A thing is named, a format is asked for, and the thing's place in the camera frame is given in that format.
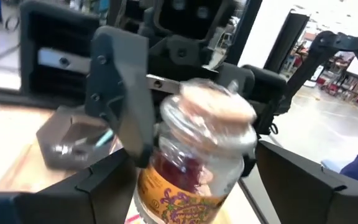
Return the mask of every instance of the cork lid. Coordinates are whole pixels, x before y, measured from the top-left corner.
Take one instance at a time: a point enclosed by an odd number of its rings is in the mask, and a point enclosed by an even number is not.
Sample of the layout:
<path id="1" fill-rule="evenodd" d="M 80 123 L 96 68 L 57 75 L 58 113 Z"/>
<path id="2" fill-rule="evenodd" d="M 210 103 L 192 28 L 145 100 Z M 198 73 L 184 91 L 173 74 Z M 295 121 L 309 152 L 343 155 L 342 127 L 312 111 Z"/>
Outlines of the cork lid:
<path id="1" fill-rule="evenodd" d="M 256 144 L 253 107 L 211 81 L 182 83 L 180 95 L 162 104 L 162 116 L 178 140 L 203 150 L 244 153 Z"/>

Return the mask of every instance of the glass jar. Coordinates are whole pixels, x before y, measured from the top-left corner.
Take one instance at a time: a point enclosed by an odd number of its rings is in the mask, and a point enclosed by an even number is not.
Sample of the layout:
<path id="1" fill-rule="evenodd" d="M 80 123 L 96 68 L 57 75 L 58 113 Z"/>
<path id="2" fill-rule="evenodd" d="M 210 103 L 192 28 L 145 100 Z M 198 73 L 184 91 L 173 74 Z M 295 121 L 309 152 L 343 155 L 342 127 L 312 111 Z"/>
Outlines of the glass jar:
<path id="1" fill-rule="evenodd" d="M 182 83 L 161 104 L 158 147 L 139 174 L 134 201 L 148 224 L 212 223 L 253 151 L 255 111 L 206 80 Z"/>

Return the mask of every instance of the robotic arm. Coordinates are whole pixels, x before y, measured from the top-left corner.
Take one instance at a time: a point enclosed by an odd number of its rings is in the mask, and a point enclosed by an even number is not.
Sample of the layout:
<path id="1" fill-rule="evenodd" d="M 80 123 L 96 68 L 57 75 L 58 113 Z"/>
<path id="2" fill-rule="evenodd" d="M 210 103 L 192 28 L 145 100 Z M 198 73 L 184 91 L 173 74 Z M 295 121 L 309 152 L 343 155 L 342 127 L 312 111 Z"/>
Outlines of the robotic arm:
<path id="1" fill-rule="evenodd" d="M 358 59 L 358 37 L 352 37 L 343 33 L 334 34 L 331 31 L 321 32 L 316 36 L 309 49 L 309 55 L 293 74 L 287 83 L 287 90 L 282 105 L 287 110 L 290 107 L 292 97 L 302 87 L 317 69 L 338 51 L 354 52 Z"/>

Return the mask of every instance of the screw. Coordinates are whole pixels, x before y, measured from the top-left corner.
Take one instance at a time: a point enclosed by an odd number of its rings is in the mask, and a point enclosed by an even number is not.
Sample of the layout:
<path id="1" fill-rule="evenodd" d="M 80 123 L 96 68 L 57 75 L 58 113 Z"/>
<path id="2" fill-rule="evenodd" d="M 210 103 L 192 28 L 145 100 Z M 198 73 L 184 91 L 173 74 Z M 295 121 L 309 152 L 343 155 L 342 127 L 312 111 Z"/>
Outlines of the screw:
<path id="1" fill-rule="evenodd" d="M 105 120 L 105 121 L 108 121 L 108 117 L 107 117 L 107 114 L 106 113 L 100 113 L 99 114 L 99 117 L 101 118 L 101 119 L 103 119 L 103 120 Z"/>
<path id="2" fill-rule="evenodd" d="M 59 63 L 60 65 L 64 66 L 64 67 L 67 67 L 70 65 L 70 62 L 68 61 L 67 58 L 65 57 L 62 57 L 60 60 L 59 60 Z"/>
<path id="3" fill-rule="evenodd" d="M 107 63 L 107 59 L 106 59 L 105 56 L 99 55 L 99 56 L 98 56 L 98 62 L 99 62 L 101 65 L 104 65 L 105 63 Z"/>
<path id="4" fill-rule="evenodd" d="M 92 94 L 91 99 L 92 99 L 93 101 L 99 101 L 99 100 L 100 100 L 100 96 L 97 95 L 96 93 L 94 93 L 94 94 Z"/>
<path id="5" fill-rule="evenodd" d="M 161 88 L 161 87 L 162 87 L 162 83 L 157 80 L 157 81 L 154 82 L 154 87 L 156 87 L 156 88 Z"/>
<path id="6" fill-rule="evenodd" d="M 186 49 L 179 49 L 178 50 L 178 56 L 183 58 L 183 57 L 186 57 Z"/>

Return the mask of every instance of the yellow label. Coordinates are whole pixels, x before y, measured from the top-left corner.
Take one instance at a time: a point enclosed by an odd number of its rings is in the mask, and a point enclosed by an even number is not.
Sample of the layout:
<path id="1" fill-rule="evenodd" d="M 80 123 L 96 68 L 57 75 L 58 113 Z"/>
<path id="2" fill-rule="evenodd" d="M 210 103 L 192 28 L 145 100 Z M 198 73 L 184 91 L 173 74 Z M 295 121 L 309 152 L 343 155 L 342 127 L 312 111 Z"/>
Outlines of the yellow label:
<path id="1" fill-rule="evenodd" d="M 152 166 L 140 172 L 138 192 L 145 206 L 169 224 L 211 223 L 226 199 L 226 196 L 200 196 L 181 190 Z"/>

